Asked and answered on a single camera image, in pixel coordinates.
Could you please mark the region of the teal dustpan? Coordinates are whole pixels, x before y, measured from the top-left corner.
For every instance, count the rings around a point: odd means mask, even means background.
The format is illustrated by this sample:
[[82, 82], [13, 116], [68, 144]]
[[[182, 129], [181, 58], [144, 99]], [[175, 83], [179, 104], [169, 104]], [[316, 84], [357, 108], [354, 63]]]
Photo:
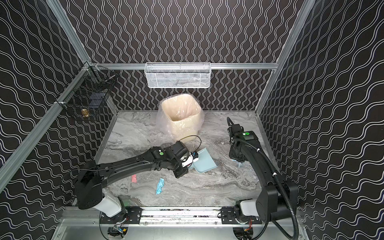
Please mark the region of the teal dustpan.
[[189, 167], [190, 170], [195, 169], [202, 174], [218, 167], [206, 148], [198, 151], [198, 155], [199, 157]]

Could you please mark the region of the teal hand brush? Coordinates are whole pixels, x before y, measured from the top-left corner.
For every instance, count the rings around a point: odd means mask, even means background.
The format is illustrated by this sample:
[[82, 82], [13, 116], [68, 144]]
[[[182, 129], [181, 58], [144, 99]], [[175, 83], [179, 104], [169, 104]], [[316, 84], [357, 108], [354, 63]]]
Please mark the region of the teal hand brush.
[[238, 169], [242, 168], [244, 166], [244, 162], [238, 162]]

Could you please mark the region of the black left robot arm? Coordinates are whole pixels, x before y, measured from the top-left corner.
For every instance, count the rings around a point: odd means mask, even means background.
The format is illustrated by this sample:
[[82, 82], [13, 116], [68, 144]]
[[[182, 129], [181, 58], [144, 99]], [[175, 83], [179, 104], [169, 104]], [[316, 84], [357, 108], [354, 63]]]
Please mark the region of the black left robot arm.
[[75, 193], [80, 210], [96, 209], [108, 218], [126, 212], [123, 202], [108, 193], [109, 185], [142, 172], [170, 170], [178, 179], [188, 173], [183, 160], [190, 154], [184, 143], [177, 141], [168, 148], [152, 147], [146, 152], [118, 162], [97, 164], [91, 161], [79, 169]]

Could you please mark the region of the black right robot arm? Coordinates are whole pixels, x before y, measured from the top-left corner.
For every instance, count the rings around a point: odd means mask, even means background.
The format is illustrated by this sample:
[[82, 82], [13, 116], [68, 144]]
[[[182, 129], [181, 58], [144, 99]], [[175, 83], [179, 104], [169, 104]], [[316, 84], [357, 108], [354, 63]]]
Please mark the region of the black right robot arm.
[[298, 185], [284, 179], [253, 131], [245, 131], [230, 118], [227, 118], [227, 124], [231, 145], [229, 157], [239, 163], [250, 163], [262, 188], [257, 199], [237, 201], [234, 207], [236, 220], [250, 229], [255, 220], [264, 223], [261, 232], [254, 237], [256, 240], [264, 234], [269, 223], [273, 223], [287, 239], [299, 239]]

